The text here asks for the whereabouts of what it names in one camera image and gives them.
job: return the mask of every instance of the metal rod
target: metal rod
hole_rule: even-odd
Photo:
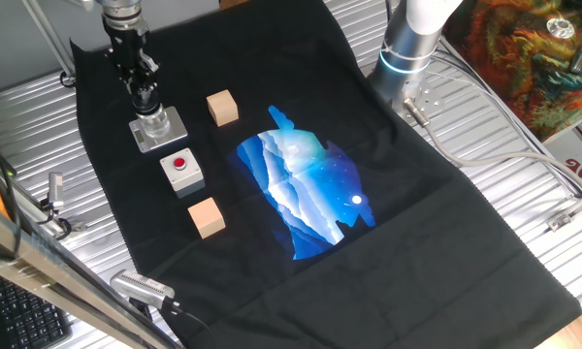
[[[13,245],[15,244],[15,230],[16,227],[13,222],[0,215],[0,254],[4,254],[5,250],[9,251],[13,248]],[[98,309],[108,318],[112,319],[118,324],[121,324],[121,326],[127,332],[133,333],[135,336],[139,336],[148,344],[156,348],[174,349],[178,347],[177,344],[174,343],[162,331],[155,327],[154,328],[157,329],[157,331],[153,331],[149,327],[145,326],[142,320],[136,319],[129,312],[127,312],[119,304],[120,301],[126,302],[120,297],[119,294],[113,292],[111,295],[114,295],[114,298],[110,298],[107,296],[107,294],[97,289],[95,285],[87,282],[80,274],[70,268],[69,265],[65,264],[65,262],[60,257],[61,255],[66,256],[66,258],[70,258],[72,261],[80,261],[78,261],[64,248],[62,248],[60,251],[61,255],[52,252],[53,248],[57,248],[60,246],[60,244],[53,239],[47,239],[49,237],[47,233],[41,229],[36,228],[34,233],[37,233],[38,235],[33,234],[32,237],[26,233],[21,235],[21,242],[18,252],[19,260],[17,264],[19,265],[19,263],[24,263],[24,265],[21,265],[20,267],[29,265],[31,270],[34,270],[35,272],[37,270],[38,273],[43,275],[47,280],[52,280],[51,285],[59,284],[69,293],[77,295],[78,298],[83,302],[86,302],[95,309]],[[12,281],[16,284],[20,284],[20,281],[22,280],[16,278]],[[37,289],[29,289],[29,291],[33,292],[34,294],[38,294],[40,289],[48,287],[49,284],[50,283],[48,283],[47,286],[43,286]],[[62,306],[57,304],[57,306],[63,307],[64,310],[68,312],[72,312],[71,305],[68,303],[62,304]],[[96,322],[91,323],[91,325],[104,332],[106,332],[108,329],[108,326],[99,327],[99,324]],[[106,333],[114,336],[118,340],[124,339],[124,336],[115,336],[116,333],[114,332]]]
[[[62,41],[60,41],[60,37],[51,25],[51,22],[49,22],[43,9],[41,9],[41,6],[39,6],[37,0],[21,0],[21,2],[26,7],[26,10],[28,10],[35,24],[37,24],[39,31],[41,31],[41,34],[43,34],[43,37],[48,42],[49,48],[51,48],[51,51],[56,56],[58,63],[60,63],[62,69],[67,73],[67,77],[74,77],[76,74],[74,61],[69,51],[64,47]]]

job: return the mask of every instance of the metal bracket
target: metal bracket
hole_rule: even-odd
[[[442,101],[442,97],[425,79],[420,81],[420,92],[416,98],[414,98],[414,103],[418,107],[418,110],[423,112],[429,118],[438,115],[444,109],[444,101]],[[404,120],[409,124],[415,124],[416,122],[409,113],[405,115]]]
[[[140,152],[146,153],[164,144],[187,137],[187,131],[185,130],[185,126],[183,126],[183,121],[181,121],[177,109],[175,107],[167,107],[165,111],[171,126],[168,133],[163,137],[153,138],[147,135],[140,120],[134,120],[129,123],[129,128],[132,130]]]
[[[582,199],[554,216],[547,222],[547,225],[553,232],[556,232],[565,225],[574,221],[579,215],[582,215]]]
[[[82,221],[70,221],[69,224],[71,224],[72,235],[86,232],[86,224]]]

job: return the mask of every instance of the wooden block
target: wooden block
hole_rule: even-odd
[[[211,116],[218,127],[231,121],[237,120],[240,115],[237,111],[237,104],[231,96],[229,90],[218,92],[207,97],[207,104],[210,106]]]
[[[207,238],[226,227],[222,213],[212,198],[188,208],[187,211],[192,216],[201,238]]]

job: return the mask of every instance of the gray cable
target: gray cable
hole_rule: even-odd
[[[535,153],[535,152],[530,152],[530,151],[516,151],[516,152],[505,153],[505,154],[496,155],[496,156],[492,156],[492,157],[480,159],[480,160],[461,159],[461,158],[458,158],[457,156],[451,154],[448,150],[446,150],[444,145],[437,138],[436,133],[434,132],[434,129],[431,126],[431,124],[427,124],[424,127],[425,127],[425,130],[427,130],[427,134],[429,134],[429,137],[434,142],[434,145],[436,146],[437,150],[439,150],[439,152],[445,158],[447,158],[447,159],[451,160],[452,162],[459,164],[461,166],[479,167],[479,166],[492,165],[492,164],[495,164],[499,161],[513,159],[513,158],[532,158],[532,159],[544,161],[550,165],[555,166],[557,169],[559,169],[561,172],[563,172],[564,175],[567,175],[571,180],[576,182],[582,188],[582,178],[580,178],[577,174],[575,174],[570,168],[568,168],[562,162],[560,162],[554,158],[551,158],[547,155],[543,155],[543,154],[539,154],[539,153]]]

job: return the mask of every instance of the metal plate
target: metal plate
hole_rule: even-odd
[[[343,27],[359,66],[369,72],[386,27],[383,1],[325,3]],[[439,62],[432,63],[429,70],[446,76],[428,75],[427,83],[443,101],[442,111],[430,116],[449,150],[458,156],[479,158],[531,148],[509,115],[467,83],[464,74]],[[423,130],[417,126],[416,130],[428,139]],[[65,209],[60,216],[86,225],[84,233],[64,241],[69,250],[106,281],[121,269],[134,268],[81,143],[75,91],[60,86],[58,74],[0,93],[0,147],[19,171],[18,181],[37,199],[48,192],[48,172],[64,174]],[[462,171],[539,261],[572,294],[581,295],[582,219],[557,233],[547,233],[547,221],[573,203],[554,174],[543,164],[526,159]],[[152,313],[154,322],[176,339],[159,313]],[[73,316],[70,321],[74,335],[58,348],[124,347]]]
[[[177,109],[175,107],[167,107],[164,111],[166,112],[168,121],[171,124],[168,134],[164,137],[150,137],[145,132],[143,125],[141,125],[140,120],[138,119],[129,123],[129,128],[132,130],[132,135],[134,135],[134,140],[136,140],[140,152],[146,153],[164,144],[172,143],[176,140],[187,137],[187,131],[185,130],[185,126],[183,126],[183,121],[181,121]]]

